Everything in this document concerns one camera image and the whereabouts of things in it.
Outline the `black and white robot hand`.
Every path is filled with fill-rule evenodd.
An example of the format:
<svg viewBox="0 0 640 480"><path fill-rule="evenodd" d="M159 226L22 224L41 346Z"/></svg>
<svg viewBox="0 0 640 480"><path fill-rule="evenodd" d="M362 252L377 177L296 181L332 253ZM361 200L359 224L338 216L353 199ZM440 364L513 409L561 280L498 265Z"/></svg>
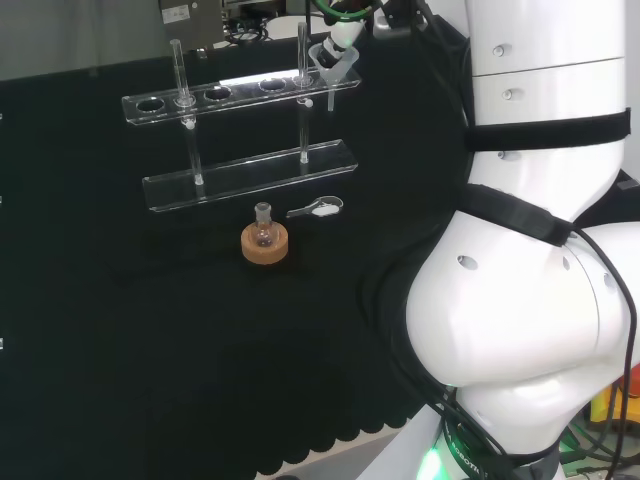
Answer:
<svg viewBox="0 0 640 480"><path fill-rule="evenodd" d="M432 16L425 13L428 7L425 1L313 0L311 4L329 27L318 54L325 68L333 67L365 31L376 39L394 38L409 34L413 27L426 24Z"/></svg>

